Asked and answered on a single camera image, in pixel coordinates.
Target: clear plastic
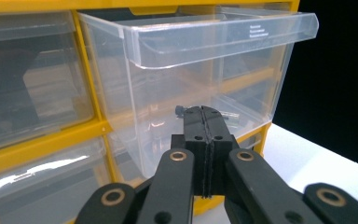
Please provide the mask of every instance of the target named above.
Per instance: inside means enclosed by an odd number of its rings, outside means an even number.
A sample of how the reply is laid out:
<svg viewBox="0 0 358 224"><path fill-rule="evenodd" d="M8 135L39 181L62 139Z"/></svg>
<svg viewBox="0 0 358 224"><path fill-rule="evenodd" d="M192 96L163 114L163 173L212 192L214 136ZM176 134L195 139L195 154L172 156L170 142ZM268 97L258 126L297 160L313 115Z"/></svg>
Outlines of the clear plastic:
<svg viewBox="0 0 358 224"><path fill-rule="evenodd" d="M65 223L109 182L102 139L0 174L0 223Z"/></svg>
<svg viewBox="0 0 358 224"><path fill-rule="evenodd" d="M80 19L104 114L144 177L154 174L171 135L183 133L178 105L229 114L237 137L272 121L293 44L318 30L313 13L180 7L130 21L115 13Z"/></svg>
<svg viewBox="0 0 358 224"><path fill-rule="evenodd" d="M90 119L70 12L0 14L0 147Z"/></svg>

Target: black background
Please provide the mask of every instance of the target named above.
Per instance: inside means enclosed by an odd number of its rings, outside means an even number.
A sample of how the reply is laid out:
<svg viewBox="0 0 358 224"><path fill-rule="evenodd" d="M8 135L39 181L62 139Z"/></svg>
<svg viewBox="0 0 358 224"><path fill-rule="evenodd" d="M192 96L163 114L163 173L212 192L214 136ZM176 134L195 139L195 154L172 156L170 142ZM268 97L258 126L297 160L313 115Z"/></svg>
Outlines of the black background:
<svg viewBox="0 0 358 224"><path fill-rule="evenodd" d="M273 122L358 162L358 1L303 0L298 11L320 28L295 44Z"/></svg>

